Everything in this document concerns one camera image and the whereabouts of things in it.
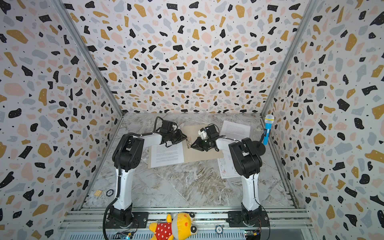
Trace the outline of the white text sheet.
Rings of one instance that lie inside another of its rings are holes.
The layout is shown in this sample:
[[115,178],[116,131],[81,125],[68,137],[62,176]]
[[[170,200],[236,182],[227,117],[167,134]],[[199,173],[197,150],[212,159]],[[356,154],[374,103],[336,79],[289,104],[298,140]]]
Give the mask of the white text sheet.
[[149,160],[149,168],[182,164],[185,162],[183,144],[179,143],[170,147],[165,145],[151,146]]
[[244,138],[249,138],[250,133],[250,126],[237,124],[229,121],[224,121],[221,129],[222,135],[234,140],[242,140]]

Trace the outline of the white diagram sheet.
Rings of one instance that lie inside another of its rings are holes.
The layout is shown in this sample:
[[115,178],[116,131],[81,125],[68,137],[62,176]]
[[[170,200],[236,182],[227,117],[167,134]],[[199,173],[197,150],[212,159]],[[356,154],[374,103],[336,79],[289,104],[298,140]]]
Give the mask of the white diagram sheet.
[[218,165],[222,179],[240,177],[234,167],[233,160],[229,155],[224,155],[224,158],[218,159]]

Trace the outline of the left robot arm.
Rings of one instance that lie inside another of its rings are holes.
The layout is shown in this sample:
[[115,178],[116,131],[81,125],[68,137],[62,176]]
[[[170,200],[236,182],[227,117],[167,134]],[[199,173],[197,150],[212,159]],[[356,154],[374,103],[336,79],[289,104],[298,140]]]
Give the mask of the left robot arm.
[[187,139],[175,122],[166,121],[160,117],[156,120],[161,120],[162,125],[154,126],[152,132],[128,133],[119,141],[112,157],[117,173],[115,198],[105,210],[103,225],[117,224],[126,227],[133,223],[132,184],[134,172],[141,162],[143,151],[148,147],[163,144],[166,147],[172,147]]

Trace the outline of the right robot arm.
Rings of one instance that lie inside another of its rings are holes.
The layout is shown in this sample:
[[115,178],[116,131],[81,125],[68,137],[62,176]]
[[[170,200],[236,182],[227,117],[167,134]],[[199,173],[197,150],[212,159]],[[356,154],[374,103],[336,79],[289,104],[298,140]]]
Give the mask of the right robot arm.
[[220,135],[217,126],[210,124],[198,130],[198,137],[191,144],[191,148],[201,152],[214,149],[230,155],[235,170],[242,179],[243,200],[239,222],[247,226],[258,224],[263,213],[258,191],[259,173],[263,162],[257,142],[250,138],[236,140]]

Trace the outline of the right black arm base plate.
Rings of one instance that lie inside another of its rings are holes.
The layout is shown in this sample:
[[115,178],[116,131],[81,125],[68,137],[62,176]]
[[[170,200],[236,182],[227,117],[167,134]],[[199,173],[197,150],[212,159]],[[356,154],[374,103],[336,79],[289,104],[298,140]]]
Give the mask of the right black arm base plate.
[[266,211],[229,211],[227,223],[231,228],[236,227],[269,227],[269,217]]

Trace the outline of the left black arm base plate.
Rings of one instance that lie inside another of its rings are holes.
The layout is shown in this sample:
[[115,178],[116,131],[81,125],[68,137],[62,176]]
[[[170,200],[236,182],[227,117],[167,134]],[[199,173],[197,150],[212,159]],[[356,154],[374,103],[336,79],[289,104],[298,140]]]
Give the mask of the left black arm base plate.
[[149,218],[148,212],[132,212],[126,220],[119,221],[107,214],[106,229],[145,229]]

